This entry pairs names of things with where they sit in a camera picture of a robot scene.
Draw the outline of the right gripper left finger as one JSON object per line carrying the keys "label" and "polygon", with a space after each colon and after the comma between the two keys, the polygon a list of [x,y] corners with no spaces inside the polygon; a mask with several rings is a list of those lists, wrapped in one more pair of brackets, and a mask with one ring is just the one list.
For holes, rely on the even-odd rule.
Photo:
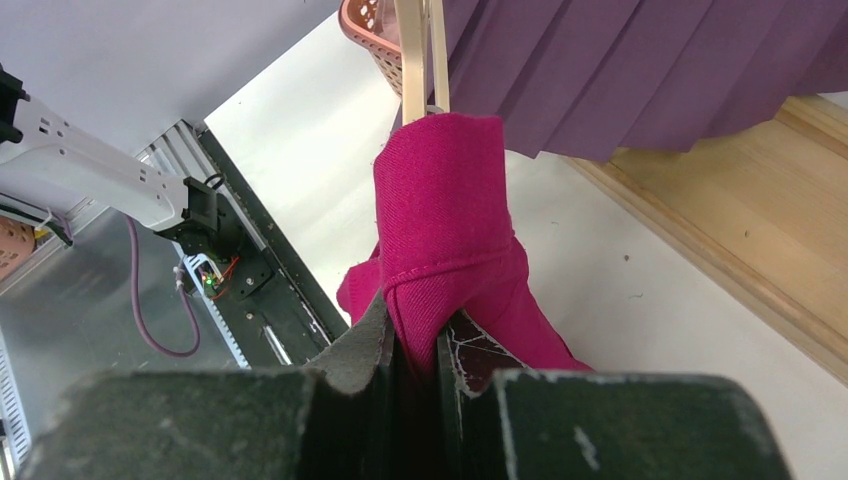
{"label": "right gripper left finger", "polygon": [[394,332],[376,296],[303,366],[126,372],[71,388],[22,479],[388,479]]}

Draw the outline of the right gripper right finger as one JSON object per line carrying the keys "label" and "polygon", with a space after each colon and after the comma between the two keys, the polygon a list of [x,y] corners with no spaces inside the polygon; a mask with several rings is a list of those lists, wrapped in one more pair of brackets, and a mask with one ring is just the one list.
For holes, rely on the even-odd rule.
{"label": "right gripper right finger", "polygon": [[535,370],[465,314],[437,340],[458,479],[787,479],[756,402],[722,377]]}

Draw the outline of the magenta skirt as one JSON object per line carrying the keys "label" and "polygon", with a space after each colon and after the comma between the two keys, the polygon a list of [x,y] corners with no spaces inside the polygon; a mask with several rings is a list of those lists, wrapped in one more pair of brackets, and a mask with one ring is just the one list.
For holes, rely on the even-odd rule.
{"label": "magenta skirt", "polygon": [[383,298],[418,385],[434,381],[437,336],[459,311],[532,368],[583,369],[529,288],[500,119],[443,113],[405,125],[373,176],[378,241],[336,298],[353,321]]}

